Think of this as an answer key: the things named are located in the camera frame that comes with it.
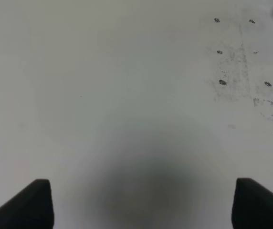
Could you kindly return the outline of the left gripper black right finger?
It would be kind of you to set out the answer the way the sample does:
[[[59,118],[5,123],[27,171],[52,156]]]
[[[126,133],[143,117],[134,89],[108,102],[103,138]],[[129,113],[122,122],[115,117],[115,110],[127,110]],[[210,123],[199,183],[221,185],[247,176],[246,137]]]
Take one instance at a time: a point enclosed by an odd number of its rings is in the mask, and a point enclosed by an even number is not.
[[[237,179],[231,222],[234,229],[273,229],[273,192],[251,178]]]

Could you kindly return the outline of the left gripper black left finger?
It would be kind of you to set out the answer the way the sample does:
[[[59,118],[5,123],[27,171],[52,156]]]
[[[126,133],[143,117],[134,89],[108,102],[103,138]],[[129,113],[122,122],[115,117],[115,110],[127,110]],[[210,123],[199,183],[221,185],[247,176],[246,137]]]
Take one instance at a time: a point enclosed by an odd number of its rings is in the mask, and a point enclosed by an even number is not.
[[[0,229],[52,229],[51,184],[36,179],[0,207]]]

